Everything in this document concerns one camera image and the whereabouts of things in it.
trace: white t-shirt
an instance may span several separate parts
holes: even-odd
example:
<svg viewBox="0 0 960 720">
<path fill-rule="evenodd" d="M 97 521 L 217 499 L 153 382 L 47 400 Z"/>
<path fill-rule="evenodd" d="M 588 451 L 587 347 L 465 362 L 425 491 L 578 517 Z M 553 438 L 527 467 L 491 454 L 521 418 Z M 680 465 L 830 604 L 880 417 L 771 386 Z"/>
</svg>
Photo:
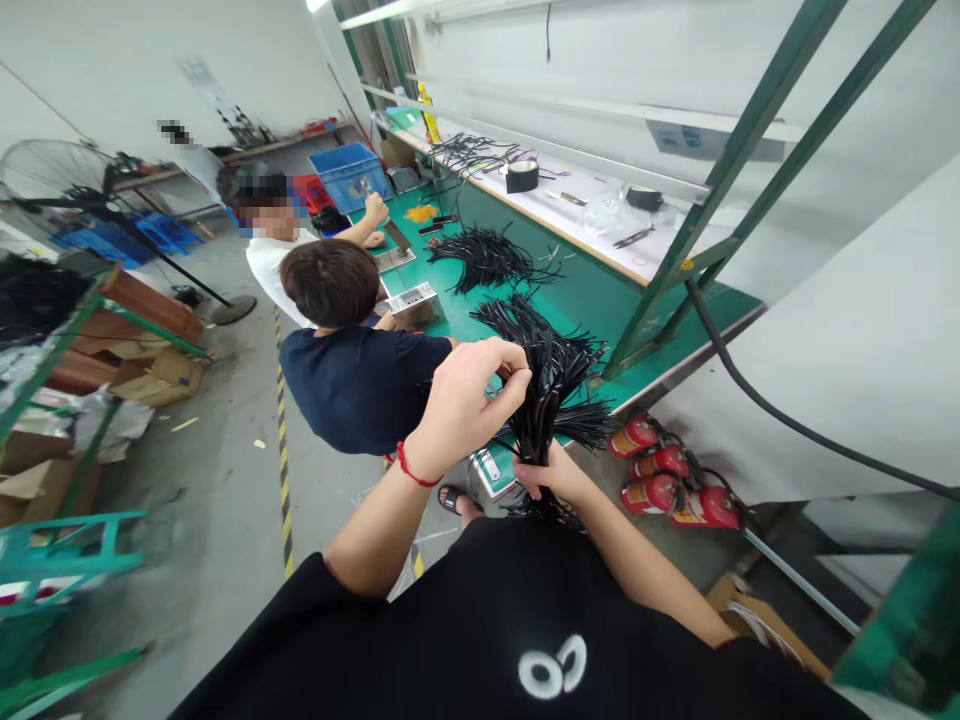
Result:
<svg viewBox="0 0 960 720">
<path fill-rule="evenodd" d="M 223 167 L 220 158 L 202 145 L 177 145 L 180 157 L 177 165 L 187 175 L 207 189 L 207 194 L 215 201 L 223 204 L 220 193 L 217 192 L 217 173 Z"/>
<path fill-rule="evenodd" d="M 283 284 L 280 282 L 280 263 L 297 245 L 318 239 L 310 231 L 300 228 L 300 236 L 293 242 L 273 238 L 253 238 L 247 247 L 247 262 L 250 263 L 250 270 L 263 291 L 270 296 L 277 307 L 293 318 L 295 323 L 305 328 L 315 328 L 316 325 L 297 310 L 296 304 L 283 291 Z"/>
</svg>

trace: red fire extinguisher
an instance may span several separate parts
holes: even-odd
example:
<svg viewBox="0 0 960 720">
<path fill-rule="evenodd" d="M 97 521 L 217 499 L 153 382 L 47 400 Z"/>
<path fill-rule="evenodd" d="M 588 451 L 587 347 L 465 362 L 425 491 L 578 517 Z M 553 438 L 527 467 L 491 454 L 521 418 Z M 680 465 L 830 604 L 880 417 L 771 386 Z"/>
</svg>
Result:
<svg viewBox="0 0 960 720">
<path fill-rule="evenodd" d="M 740 513 L 730 492 L 719 485 L 708 485 L 687 493 L 683 505 L 670 516 L 681 527 L 740 527 Z"/>
<path fill-rule="evenodd" d="M 643 452 L 660 442 L 660 436 L 650 424 L 650 418 L 641 413 L 607 440 L 607 450 L 615 458 L 624 459 Z"/>
<path fill-rule="evenodd" d="M 620 502 L 634 515 L 662 515 L 673 504 L 677 483 L 675 477 L 666 473 L 643 478 L 620 491 Z"/>
<path fill-rule="evenodd" d="M 690 467 L 683 448 L 679 445 L 667 445 L 640 458 L 633 464 L 633 477 L 635 480 L 653 477 L 660 470 L 674 472 L 682 478 L 690 477 Z"/>
</svg>

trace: red stool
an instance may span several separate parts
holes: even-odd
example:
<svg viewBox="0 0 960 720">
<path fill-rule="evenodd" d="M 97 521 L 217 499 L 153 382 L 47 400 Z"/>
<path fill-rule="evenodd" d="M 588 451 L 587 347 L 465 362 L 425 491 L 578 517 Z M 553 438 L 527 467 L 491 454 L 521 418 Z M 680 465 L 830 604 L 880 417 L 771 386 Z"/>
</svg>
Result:
<svg viewBox="0 0 960 720">
<path fill-rule="evenodd" d="M 297 175 L 293 179 L 293 187 L 311 215 L 319 215 L 327 206 L 336 207 L 327 194 L 323 181 L 316 175 Z"/>
</svg>

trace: foot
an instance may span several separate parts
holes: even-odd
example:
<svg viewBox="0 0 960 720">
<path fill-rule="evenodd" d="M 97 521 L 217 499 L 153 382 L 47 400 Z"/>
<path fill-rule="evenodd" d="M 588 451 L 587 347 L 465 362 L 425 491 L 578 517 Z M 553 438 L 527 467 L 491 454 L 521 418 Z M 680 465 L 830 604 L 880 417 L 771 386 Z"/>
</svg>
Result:
<svg viewBox="0 0 960 720">
<path fill-rule="evenodd" d="M 438 497 L 442 503 L 447 497 L 447 488 L 440 488 Z M 476 503 L 467 497 L 466 493 L 457 498 L 457 514 L 461 518 L 460 525 L 464 530 L 466 530 L 467 525 L 473 522 L 476 518 L 485 516 L 483 510 L 478 508 Z"/>
</svg>

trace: white logo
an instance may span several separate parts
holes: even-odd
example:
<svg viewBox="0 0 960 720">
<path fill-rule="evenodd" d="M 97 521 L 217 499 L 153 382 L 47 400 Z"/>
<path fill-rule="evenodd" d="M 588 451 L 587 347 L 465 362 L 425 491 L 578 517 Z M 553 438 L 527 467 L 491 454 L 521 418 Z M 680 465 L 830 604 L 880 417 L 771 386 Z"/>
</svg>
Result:
<svg viewBox="0 0 960 720">
<path fill-rule="evenodd" d="M 573 666 L 563 674 L 563 664 L 573 655 Z M 547 671 L 545 680 L 534 677 L 533 669 L 542 667 Z M 573 692 L 583 679 L 587 669 L 587 644 L 579 635 L 571 635 L 560 648 L 556 659 L 539 650 L 528 650 L 520 658 L 520 684 L 523 689 L 539 700 L 553 700 L 561 692 Z"/>
</svg>

